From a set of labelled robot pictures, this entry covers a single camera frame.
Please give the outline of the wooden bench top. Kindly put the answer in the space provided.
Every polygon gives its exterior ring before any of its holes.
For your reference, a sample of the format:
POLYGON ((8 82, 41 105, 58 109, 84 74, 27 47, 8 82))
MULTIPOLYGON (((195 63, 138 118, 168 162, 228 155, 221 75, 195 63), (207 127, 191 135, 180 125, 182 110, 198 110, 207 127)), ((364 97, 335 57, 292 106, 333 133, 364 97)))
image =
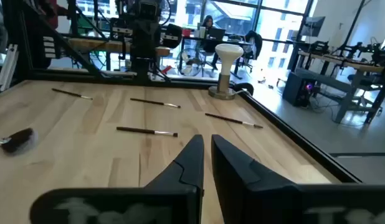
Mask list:
MULTIPOLYGON (((69 44, 77 50, 83 51, 105 51, 110 53, 122 53, 123 43, 114 40, 95 40, 82 38, 69 38, 69 44)), ((125 52, 130 53, 131 43, 125 44, 125 52)), ((171 49, 167 47, 157 47, 156 52, 158 56, 165 57, 170 54, 171 49)))

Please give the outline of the dark computer monitor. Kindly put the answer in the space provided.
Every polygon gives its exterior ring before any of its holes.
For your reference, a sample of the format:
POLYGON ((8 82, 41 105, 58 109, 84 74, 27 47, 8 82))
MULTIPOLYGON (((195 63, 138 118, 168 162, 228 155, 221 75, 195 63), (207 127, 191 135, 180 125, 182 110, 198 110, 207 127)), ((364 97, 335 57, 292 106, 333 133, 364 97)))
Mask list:
POLYGON ((325 21, 324 16, 307 17, 301 31, 301 36, 318 37, 324 21, 325 21))

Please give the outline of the dark laptop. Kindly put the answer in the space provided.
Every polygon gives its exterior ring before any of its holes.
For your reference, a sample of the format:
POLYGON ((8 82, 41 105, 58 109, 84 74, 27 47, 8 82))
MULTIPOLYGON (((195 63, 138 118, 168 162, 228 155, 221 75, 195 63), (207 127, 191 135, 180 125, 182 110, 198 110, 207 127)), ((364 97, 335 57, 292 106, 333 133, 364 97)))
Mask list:
POLYGON ((225 33, 226 33, 225 29, 218 29, 215 27, 210 28, 208 31, 209 37, 211 39, 216 39, 216 40, 222 40, 225 33))

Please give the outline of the black office desk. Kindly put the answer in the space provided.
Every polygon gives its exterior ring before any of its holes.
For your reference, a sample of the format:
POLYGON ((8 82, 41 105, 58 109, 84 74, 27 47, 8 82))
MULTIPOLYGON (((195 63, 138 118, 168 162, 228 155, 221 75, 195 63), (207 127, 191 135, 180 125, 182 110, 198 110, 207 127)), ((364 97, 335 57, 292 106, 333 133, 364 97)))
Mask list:
MULTIPOLYGON (((229 44, 231 46, 239 46, 239 47, 242 47, 243 50, 244 50, 244 47, 246 46, 252 46, 253 44, 250 44, 249 42, 245 42, 245 41, 242 41, 242 40, 231 40, 231 41, 228 41, 228 40, 218 40, 218 39, 215 39, 215 38, 212 38, 212 37, 208 37, 208 38, 200 38, 200 37, 189 37, 189 36, 183 36, 182 37, 182 40, 181 40, 181 51, 178 55, 178 62, 177 62, 177 69, 178 69, 178 72, 182 75, 187 75, 186 72, 184 72, 184 67, 183 65, 185 64, 186 68, 189 66, 191 67, 192 65, 188 65, 188 62, 192 62, 192 64, 196 64, 196 69, 198 69, 201 73, 202 73, 202 76, 203 76, 203 73, 204 73, 204 66, 205 65, 211 65, 208 61, 206 61, 206 53, 203 54, 203 58, 201 58, 201 50, 200 48, 198 47, 198 50, 197 49, 187 49, 187 50, 194 50, 194 53, 192 55, 188 55, 187 54, 187 60, 184 60, 183 57, 182 57, 182 54, 184 53, 184 46, 185 46, 185 41, 186 40, 196 40, 199 42, 199 44, 208 44, 210 43, 209 45, 211 45, 212 47, 210 47, 210 51, 207 52, 209 55, 214 55, 214 52, 213 52, 213 49, 216 44, 216 46, 220 45, 220 44, 229 44)), ((279 42, 279 43, 282 43, 282 44, 289 44, 289 45, 292 45, 292 44, 295 44, 296 42, 294 41, 291 41, 291 40, 287 40, 287 41, 279 41, 279 40, 275 40, 275 41, 272 41, 272 42, 279 42)), ((238 69, 239 69, 239 65, 243 65, 243 66, 248 66, 247 63, 245 62, 240 62, 240 58, 244 58, 246 59, 247 57, 247 54, 248 53, 243 53, 242 56, 240 56, 239 58, 237 58, 236 62, 235 62, 235 67, 234 67, 234 70, 231 71, 231 75, 235 76, 237 79, 241 80, 243 79, 242 77, 238 76, 237 75, 237 72, 238 72, 238 69)))

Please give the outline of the wooden top workbench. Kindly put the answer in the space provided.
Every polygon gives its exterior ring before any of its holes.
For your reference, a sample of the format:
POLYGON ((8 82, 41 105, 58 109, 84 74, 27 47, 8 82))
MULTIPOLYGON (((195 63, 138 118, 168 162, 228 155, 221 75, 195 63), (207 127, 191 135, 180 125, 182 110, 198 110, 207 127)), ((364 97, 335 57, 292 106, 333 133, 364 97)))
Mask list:
POLYGON ((355 69, 356 73, 350 83, 339 81, 303 67, 297 67, 295 74, 303 78, 311 78, 319 85, 325 85, 345 93, 345 96, 336 96, 325 90, 318 92, 321 96, 333 100, 340 105, 340 109, 333 119, 334 122, 340 123, 347 111, 367 112, 365 123, 369 124, 372 122, 374 117, 380 112, 381 104, 385 99, 385 64, 377 66, 344 57, 309 54, 303 51, 300 51, 298 54, 306 57, 308 60, 313 58, 323 60, 324 66, 331 62, 341 68, 350 67, 355 69), (356 96, 357 90, 377 91, 378 95, 374 101, 369 101, 364 97, 356 96))

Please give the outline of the round floor fan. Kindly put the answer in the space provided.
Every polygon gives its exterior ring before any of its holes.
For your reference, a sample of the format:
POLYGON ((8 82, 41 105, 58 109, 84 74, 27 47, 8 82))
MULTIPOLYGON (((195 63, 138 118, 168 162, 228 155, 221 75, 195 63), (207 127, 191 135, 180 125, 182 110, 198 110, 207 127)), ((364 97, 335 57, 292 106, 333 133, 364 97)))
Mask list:
POLYGON ((176 68, 181 75, 195 77, 202 73, 204 59, 197 49, 183 49, 177 57, 176 68))

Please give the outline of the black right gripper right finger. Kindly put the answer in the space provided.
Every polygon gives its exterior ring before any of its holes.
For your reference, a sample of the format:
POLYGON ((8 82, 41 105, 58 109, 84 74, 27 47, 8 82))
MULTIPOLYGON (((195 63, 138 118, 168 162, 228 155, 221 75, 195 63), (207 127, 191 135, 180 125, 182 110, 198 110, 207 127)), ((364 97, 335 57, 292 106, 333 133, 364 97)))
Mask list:
POLYGON ((385 185, 298 184, 220 135, 211 144, 225 224, 385 224, 385 185))

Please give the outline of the white aluminium extrusion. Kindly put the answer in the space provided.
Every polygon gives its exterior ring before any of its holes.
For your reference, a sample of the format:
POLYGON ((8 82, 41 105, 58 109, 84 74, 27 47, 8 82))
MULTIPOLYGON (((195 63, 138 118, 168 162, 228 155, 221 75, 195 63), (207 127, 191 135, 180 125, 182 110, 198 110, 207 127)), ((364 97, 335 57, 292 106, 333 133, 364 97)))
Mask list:
POLYGON ((16 70, 18 56, 18 45, 10 44, 2 69, 0 71, 0 91, 5 91, 10 87, 14 72, 16 70))

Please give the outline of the chair with black jacket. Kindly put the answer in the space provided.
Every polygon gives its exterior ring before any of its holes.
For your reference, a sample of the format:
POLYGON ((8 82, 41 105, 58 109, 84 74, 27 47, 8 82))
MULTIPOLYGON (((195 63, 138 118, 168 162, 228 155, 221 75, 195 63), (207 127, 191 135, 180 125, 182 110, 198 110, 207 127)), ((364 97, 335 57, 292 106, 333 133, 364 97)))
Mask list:
POLYGON ((262 50, 263 38, 260 34, 253 30, 250 30, 245 36, 245 41, 249 43, 243 46, 243 66, 250 68, 250 72, 253 70, 253 66, 249 63, 251 60, 257 60, 262 50))

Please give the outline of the grey computer tower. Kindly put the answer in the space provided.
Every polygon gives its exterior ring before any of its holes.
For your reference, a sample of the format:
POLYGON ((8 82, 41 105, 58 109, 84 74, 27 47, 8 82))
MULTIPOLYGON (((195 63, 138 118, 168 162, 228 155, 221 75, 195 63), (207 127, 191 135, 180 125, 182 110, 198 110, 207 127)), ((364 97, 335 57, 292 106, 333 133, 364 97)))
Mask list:
POLYGON ((310 95, 315 86, 316 80, 305 74, 290 72, 282 98, 296 107, 307 107, 310 104, 310 95))

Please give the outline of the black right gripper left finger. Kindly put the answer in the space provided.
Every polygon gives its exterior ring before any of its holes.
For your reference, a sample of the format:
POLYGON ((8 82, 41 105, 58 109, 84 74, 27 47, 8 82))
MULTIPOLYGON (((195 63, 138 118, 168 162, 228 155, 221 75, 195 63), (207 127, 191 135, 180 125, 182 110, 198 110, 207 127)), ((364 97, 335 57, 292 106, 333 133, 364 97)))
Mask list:
POLYGON ((200 224, 204 140, 191 138, 144 187, 55 189, 31 205, 31 224, 200 224))

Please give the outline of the white dome lamp metal base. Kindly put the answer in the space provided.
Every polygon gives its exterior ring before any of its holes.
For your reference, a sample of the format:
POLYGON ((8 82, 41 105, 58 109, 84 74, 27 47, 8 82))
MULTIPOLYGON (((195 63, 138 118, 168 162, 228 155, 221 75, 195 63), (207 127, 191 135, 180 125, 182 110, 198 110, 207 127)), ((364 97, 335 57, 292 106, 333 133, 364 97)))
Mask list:
POLYGON ((215 50, 222 61, 222 67, 217 85, 209 87, 208 94, 219 100, 233 100, 235 98, 235 91, 229 88, 231 66, 242 56, 244 50, 242 47, 232 44, 219 44, 215 50))

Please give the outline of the person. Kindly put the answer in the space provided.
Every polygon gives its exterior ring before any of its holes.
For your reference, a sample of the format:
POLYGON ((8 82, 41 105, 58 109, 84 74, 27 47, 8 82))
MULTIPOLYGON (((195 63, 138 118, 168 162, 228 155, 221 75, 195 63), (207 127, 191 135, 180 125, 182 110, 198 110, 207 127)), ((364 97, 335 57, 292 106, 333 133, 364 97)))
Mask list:
POLYGON ((54 30, 58 28, 59 17, 68 17, 68 9, 57 4, 57 0, 23 0, 29 8, 26 10, 26 28, 28 31, 38 31, 37 19, 48 22, 54 30))
MULTIPOLYGON (((209 29, 214 27, 212 16, 211 15, 206 16, 204 18, 201 26, 206 28, 206 34, 208 34, 209 29)), ((221 41, 222 40, 216 40, 216 39, 209 38, 209 40, 202 41, 199 44, 199 48, 204 51, 205 56, 213 55, 213 59, 211 62, 211 67, 213 70, 217 70, 216 63, 217 63, 217 60, 219 59, 219 56, 216 53, 215 48, 218 44, 221 43, 221 41)))

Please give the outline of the thin makeup brush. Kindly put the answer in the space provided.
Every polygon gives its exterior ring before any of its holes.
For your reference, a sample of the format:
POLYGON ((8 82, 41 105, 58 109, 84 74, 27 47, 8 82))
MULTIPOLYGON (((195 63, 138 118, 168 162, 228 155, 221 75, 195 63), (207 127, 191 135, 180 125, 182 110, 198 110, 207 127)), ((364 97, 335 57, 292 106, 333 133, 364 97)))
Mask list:
POLYGON ((204 113, 204 114, 206 116, 210 116, 212 118, 217 118, 217 119, 221 119, 221 120, 224 120, 224 121, 229 121, 229 122, 232 122, 232 123, 238 123, 238 124, 242 124, 242 125, 246 125, 246 126, 251 126, 251 127, 257 128, 257 129, 263 129, 264 128, 261 125, 253 124, 253 123, 248 123, 246 121, 240 121, 240 120, 233 119, 233 118, 227 118, 227 117, 219 116, 219 115, 216 115, 216 114, 210 114, 210 113, 204 113))
POLYGON ((180 105, 174 105, 171 103, 163 103, 163 102, 159 102, 159 101, 143 100, 143 99, 138 99, 138 98, 130 98, 130 100, 131 101, 139 101, 142 103, 154 104, 154 105, 168 106, 168 107, 173 107, 173 108, 181 108, 180 105))
POLYGON ((74 96, 74 97, 78 97, 78 98, 83 98, 83 99, 86 99, 86 100, 93 100, 93 98, 89 97, 89 96, 84 96, 84 95, 81 95, 81 94, 78 94, 78 93, 72 93, 72 92, 69 92, 69 91, 64 91, 64 90, 60 90, 60 89, 56 89, 56 88, 52 88, 52 91, 55 91, 55 92, 58 92, 58 93, 63 93, 63 94, 74 96))
POLYGON ((122 127, 118 126, 116 127, 117 131, 128 131, 133 133, 143 133, 143 134, 154 134, 154 135, 165 135, 165 136, 172 136, 172 137, 178 137, 178 133, 172 133, 167 131, 155 131, 151 129, 139 129, 139 128, 129 128, 129 127, 122 127))

